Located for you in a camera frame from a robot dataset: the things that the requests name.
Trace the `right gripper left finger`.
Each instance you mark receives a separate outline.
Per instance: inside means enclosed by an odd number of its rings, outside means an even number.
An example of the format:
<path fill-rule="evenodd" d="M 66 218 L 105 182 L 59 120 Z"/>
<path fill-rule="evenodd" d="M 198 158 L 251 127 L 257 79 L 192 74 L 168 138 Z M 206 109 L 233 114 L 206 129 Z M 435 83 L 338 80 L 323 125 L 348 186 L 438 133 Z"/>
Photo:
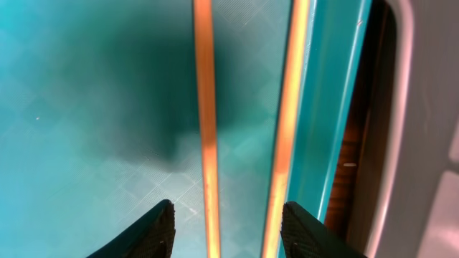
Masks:
<path fill-rule="evenodd" d="M 175 237 L 174 204 L 164 199 L 88 258 L 170 258 Z"/>

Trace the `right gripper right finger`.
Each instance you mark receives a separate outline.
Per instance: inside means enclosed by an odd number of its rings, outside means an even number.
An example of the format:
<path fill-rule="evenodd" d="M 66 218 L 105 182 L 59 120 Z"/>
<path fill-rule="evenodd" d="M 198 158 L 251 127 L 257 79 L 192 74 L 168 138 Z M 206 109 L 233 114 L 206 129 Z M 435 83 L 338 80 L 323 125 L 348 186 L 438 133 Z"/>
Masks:
<path fill-rule="evenodd" d="M 283 206 L 280 235 L 286 258 L 366 258 L 294 201 Z"/>

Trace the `wooden chopstick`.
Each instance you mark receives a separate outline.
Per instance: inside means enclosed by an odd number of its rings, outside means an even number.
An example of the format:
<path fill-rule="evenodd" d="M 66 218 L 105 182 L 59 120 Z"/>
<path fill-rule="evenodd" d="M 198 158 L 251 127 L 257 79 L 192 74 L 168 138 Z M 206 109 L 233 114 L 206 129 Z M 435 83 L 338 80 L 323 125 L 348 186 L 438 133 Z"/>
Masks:
<path fill-rule="evenodd" d="M 214 73 L 214 37 L 211 0 L 193 1 L 194 46 L 202 140 L 202 175 L 207 256 L 221 256 L 219 231 L 217 122 Z"/>
<path fill-rule="evenodd" d="M 283 205 L 293 158 L 309 7 L 309 0 L 294 0 L 292 3 L 262 258 L 275 258 L 278 253 Z"/>

